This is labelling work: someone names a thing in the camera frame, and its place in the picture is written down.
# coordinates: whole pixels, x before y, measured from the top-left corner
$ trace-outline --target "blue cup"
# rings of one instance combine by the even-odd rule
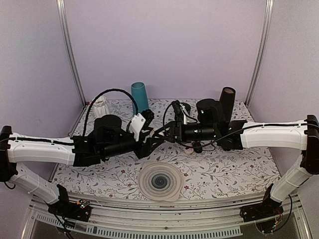
[[[146,95],[145,84],[142,82],[135,82],[131,85],[131,92],[134,100],[138,104],[139,112],[149,109],[148,97]],[[136,115],[136,109],[133,104],[133,112]]]

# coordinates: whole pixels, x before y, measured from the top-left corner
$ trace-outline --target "dark tumbler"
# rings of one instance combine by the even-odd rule
[[[235,95],[236,91],[230,87],[224,87],[223,91],[221,92],[219,101],[221,102],[226,122],[230,122],[231,120],[235,102]]]

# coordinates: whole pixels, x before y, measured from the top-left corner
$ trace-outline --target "purple backdrop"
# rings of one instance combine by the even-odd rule
[[[88,100],[143,81],[149,98],[244,99],[260,43],[266,1],[65,1]],[[121,94],[109,98],[124,98]]]
[[[0,127],[21,134],[66,136],[80,113],[55,0],[0,1]],[[33,164],[43,177],[51,164]],[[26,191],[0,184],[0,238],[21,237]]]
[[[275,1],[266,52],[250,110],[262,122],[319,117],[319,2]],[[295,150],[272,149],[281,174],[296,161]],[[318,176],[299,190],[314,238],[318,238]]]

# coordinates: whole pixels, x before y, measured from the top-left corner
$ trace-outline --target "floral pattern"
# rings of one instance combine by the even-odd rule
[[[172,100],[149,100],[155,113],[152,127],[161,127],[162,115]],[[197,100],[181,100],[191,105],[196,116]],[[125,128],[133,116],[129,100],[108,101],[112,114],[119,116]],[[243,102],[235,102],[232,119],[253,120]],[[166,121],[173,120],[173,110],[167,111]],[[75,135],[83,131],[84,116]],[[93,130],[94,114],[90,113],[87,133]],[[201,154],[188,155],[178,144],[164,143],[149,157],[138,159],[134,153],[111,157],[109,161],[89,167],[59,165],[53,182],[68,191],[94,196],[147,200],[138,189],[138,175],[147,161],[169,163],[178,168],[183,177],[179,200],[224,198],[264,192],[279,179],[277,167],[268,148],[224,151],[210,146]]]

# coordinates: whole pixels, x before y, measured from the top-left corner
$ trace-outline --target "tabletop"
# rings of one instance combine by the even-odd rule
[[[191,105],[191,116],[197,116],[198,100],[180,100]],[[161,127],[162,115],[172,100],[149,100],[155,113],[152,127]],[[119,116],[122,128],[133,117],[130,100],[109,100],[111,114]],[[82,134],[84,117],[74,135]],[[173,120],[172,108],[167,121]],[[232,120],[253,120],[242,101],[236,101]],[[94,114],[90,112],[87,133],[93,130]],[[68,191],[99,197],[148,200],[138,189],[138,175],[145,162],[165,162],[182,174],[183,187],[179,200],[212,199],[264,192],[280,178],[275,162],[266,147],[224,151],[221,147],[206,148],[200,154],[187,155],[178,144],[163,143],[149,157],[138,159],[133,152],[111,157],[109,161],[89,167],[58,165],[53,183]]]

